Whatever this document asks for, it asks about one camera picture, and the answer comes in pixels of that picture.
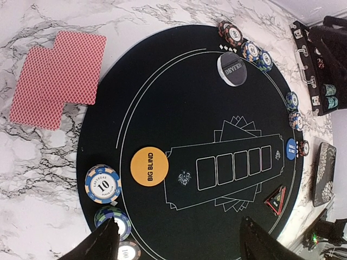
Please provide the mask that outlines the blue small blind button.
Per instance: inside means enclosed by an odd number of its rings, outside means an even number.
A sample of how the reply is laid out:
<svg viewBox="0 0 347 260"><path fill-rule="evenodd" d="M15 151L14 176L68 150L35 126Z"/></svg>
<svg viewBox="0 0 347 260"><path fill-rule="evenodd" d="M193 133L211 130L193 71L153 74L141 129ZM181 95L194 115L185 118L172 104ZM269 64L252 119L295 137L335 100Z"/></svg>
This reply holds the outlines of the blue small blind button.
<svg viewBox="0 0 347 260"><path fill-rule="evenodd" d="M298 145L297 142L290 138L287 141L286 145L286 157L288 160L294 160L298 154Z"/></svg>

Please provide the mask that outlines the red chip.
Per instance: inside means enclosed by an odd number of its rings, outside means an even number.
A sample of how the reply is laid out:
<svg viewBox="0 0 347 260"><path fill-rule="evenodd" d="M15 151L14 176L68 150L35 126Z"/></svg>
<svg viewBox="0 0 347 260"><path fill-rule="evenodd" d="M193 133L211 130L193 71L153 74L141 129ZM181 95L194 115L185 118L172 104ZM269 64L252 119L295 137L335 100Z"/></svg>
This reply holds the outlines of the red chip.
<svg viewBox="0 0 347 260"><path fill-rule="evenodd" d="M297 141L297 157L306 157L310 151L310 145L307 140Z"/></svg>
<svg viewBox="0 0 347 260"><path fill-rule="evenodd" d="M140 247L135 242L122 241L119 243L117 260L139 260L140 255Z"/></svg>
<svg viewBox="0 0 347 260"><path fill-rule="evenodd" d="M218 23L218 33L232 47L239 47L243 43L243 34L241 30L229 21L220 21Z"/></svg>

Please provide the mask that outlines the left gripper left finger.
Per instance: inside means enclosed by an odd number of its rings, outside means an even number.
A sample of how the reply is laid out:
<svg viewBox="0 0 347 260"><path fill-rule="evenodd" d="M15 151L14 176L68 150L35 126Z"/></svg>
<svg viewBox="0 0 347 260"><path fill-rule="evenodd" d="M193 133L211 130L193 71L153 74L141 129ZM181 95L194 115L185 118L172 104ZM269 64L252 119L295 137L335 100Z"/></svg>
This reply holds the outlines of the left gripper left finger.
<svg viewBox="0 0 347 260"><path fill-rule="evenodd" d="M75 249L60 257L59 260L117 259L120 243L120 235L118 234L118 231L119 226L115 222L114 218L107 219Z"/></svg>

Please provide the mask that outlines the orange big blind button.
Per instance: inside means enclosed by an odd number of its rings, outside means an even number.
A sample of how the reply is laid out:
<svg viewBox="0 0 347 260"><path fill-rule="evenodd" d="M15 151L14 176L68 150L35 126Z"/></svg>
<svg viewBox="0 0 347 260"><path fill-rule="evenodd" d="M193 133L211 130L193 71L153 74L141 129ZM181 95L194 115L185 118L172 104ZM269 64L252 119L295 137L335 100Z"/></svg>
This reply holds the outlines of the orange big blind button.
<svg viewBox="0 0 347 260"><path fill-rule="evenodd" d="M134 180L145 187L160 184L169 171L169 161L165 153L156 147L144 147L138 150L131 159L131 175Z"/></svg>

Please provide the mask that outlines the red playing card deck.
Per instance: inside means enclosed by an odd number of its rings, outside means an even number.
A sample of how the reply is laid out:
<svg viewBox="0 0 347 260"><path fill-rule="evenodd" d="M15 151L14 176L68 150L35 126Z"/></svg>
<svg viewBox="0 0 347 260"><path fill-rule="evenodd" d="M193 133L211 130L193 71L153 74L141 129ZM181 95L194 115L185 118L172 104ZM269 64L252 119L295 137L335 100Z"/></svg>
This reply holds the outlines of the red playing card deck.
<svg viewBox="0 0 347 260"><path fill-rule="evenodd" d="M65 104L95 104L106 41L103 35L61 30L52 48L32 47L15 88L10 121L57 130Z"/></svg>

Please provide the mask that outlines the black dealer button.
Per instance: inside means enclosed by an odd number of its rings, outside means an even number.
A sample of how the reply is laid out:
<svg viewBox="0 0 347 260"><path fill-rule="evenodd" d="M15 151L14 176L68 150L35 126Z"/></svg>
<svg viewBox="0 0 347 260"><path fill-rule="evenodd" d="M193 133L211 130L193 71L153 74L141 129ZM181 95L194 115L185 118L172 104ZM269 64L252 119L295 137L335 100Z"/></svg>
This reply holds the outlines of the black dealer button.
<svg viewBox="0 0 347 260"><path fill-rule="evenodd" d="M226 52L217 59L217 71L221 79L231 87L238 87L247 79L247 68L236 53Z"/></svg>

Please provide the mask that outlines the green chip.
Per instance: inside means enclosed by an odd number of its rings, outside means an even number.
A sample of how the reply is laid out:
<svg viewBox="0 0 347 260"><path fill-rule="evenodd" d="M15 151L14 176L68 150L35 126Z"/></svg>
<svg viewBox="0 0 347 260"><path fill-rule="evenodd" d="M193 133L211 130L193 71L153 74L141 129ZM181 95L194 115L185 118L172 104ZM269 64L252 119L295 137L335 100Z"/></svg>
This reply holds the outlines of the green chip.
<svg viewBox="0 0 347 260"><path fill-rule="evenodd" d="M98 228L103 222L112 218L118 225L120 241L124 241L130 235L132 226L128 216L121 209L114 206L100 208L94 215L94 225Z"/></svg>
<svg viewBox="0 0 347 260"><path fill-rule="evenodd" d="M296 111L299 106L298 96L295 92L288 92L285 97L286 108L289 112Z"/></svg>
<svg viewBox="0 0 347 260"><path fill-rule="evenodd" d="M273 61L269 53L265 50L260 51L259 59L257 60L257 67L262 72L268 72L273 67Z"/></svg>

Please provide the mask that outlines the red triangle all-in marker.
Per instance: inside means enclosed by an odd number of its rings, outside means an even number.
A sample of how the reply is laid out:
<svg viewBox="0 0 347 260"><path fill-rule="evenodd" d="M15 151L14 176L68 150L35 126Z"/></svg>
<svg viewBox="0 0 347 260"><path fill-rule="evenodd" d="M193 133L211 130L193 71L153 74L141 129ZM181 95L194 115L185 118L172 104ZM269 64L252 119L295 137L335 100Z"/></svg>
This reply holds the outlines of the red triangle all-in marker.
<svg viewBox="0 0 347 260"><path fill-rule="evenodd" d="M284 204L286 186L277 187L264 201L264 204L271 209L275 216L280 216Z"/></svg>

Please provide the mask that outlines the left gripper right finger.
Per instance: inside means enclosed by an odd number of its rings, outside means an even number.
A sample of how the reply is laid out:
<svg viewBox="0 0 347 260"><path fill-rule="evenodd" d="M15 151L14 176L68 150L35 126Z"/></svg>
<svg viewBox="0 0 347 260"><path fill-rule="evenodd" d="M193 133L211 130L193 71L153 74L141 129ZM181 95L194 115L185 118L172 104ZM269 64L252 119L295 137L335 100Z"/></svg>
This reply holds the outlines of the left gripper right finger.
<svg viewBox="0 0 347 260"><path fill-rule="evenodd" d="M241 259L296 259L296 254L269 235L250 217L240 224Z"/></svg>

